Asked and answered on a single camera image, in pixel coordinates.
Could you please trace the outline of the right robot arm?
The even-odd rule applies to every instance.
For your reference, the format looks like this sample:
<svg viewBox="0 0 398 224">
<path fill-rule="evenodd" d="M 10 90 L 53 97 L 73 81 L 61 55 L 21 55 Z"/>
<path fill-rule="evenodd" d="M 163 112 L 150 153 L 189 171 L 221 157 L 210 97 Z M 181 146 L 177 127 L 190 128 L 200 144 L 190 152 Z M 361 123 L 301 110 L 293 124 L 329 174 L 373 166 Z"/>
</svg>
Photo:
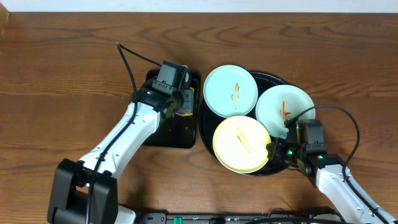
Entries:
<svg viewBox="0 0 398 224">
<path fill-rule="evenodd" d="M 348 223 L 397 223 L 357 183 L 342 159 L 328 153 L 319 120 L 298 121 L 287 137 L 275 138 L 266 146 L 268 158 L 297 169 L 326 195 Z"/>
</svg>

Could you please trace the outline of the orange green scrub sponge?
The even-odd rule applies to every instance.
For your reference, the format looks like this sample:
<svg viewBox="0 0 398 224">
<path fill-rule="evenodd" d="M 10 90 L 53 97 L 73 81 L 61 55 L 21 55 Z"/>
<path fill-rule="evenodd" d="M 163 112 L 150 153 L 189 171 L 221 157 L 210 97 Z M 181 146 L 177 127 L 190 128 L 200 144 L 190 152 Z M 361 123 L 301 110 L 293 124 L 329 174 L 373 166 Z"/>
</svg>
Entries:
<svg viewBox="0 0 398 224">
<path fill-rule="evenodd" d="M 189 87 L 183 91 L 183 103 L 181 105 L 181 108 L 175 112 L 176 115 L 191 116 L 193 114 L 194 93 L 195 89 L 193 87 Z"/>
</svg>

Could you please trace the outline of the yellow plate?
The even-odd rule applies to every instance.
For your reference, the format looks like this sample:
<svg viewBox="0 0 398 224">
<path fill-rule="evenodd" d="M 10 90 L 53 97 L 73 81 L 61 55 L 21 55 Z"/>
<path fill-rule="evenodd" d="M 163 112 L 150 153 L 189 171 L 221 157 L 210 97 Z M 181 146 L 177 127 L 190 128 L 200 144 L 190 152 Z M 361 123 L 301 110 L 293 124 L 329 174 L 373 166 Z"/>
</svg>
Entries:
<svg viewBox="0 0 398 224">
<path fill-rule="evenodd" d="M 212 140 L 220 163 L 240 174 L 256 172 L 268 163 L 266 146 L 270 143 L 267 129 L 248 116 L 233 116 L 222 121 Z"/>
</svg>

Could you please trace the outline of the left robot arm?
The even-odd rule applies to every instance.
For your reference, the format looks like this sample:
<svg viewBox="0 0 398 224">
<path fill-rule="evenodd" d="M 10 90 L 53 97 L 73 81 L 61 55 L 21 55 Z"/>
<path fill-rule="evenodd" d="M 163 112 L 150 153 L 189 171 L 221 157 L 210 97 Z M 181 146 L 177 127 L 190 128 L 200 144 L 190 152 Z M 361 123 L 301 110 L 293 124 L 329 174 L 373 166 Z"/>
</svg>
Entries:
<svg viewBox="0 0 398 224">
<path fill-rule="evenodd" d="M 55 169 L 49 223 L 134 223 L 136 212 L 118 202 L 118 180 L 137 150 L 173 115 L 193 114 L 193 87 L 148 80 L 111 132 L 78 161 Z"/>
</svg>

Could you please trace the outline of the pale green plate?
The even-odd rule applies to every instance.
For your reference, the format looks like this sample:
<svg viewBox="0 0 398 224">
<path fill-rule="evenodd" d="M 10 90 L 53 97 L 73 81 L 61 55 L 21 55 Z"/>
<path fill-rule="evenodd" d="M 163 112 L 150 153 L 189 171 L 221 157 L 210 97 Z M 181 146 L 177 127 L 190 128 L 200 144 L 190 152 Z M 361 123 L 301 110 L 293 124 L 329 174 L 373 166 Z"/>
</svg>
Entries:
<svg viewBox="0 0 398 224">
<path fill-rule="evenodd" d="M 256 104 L 256 119 L 275 138 L 285 139 L 289 132 L 284 121 L 296 117 L 314 103 L 302 89 L 292 85 L 277 85 L 266 90 Z"/>
</svg>

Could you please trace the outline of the light blue plate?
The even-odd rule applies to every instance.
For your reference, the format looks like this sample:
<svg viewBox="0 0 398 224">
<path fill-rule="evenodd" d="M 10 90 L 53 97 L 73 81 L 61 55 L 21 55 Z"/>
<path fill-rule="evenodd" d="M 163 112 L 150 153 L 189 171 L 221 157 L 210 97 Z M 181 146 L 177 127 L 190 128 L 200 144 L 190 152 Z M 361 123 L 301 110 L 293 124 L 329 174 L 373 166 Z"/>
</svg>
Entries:
<svg viewBox="0 0 398 224">
<path fill-rule="evenodd" d="M 205 79 L 203 96 L 216 115 L 229 118 L 247 115 L 256 105 L 258 87 L 254 77 L 237 65 L 222 65 Z"/>
</svg>

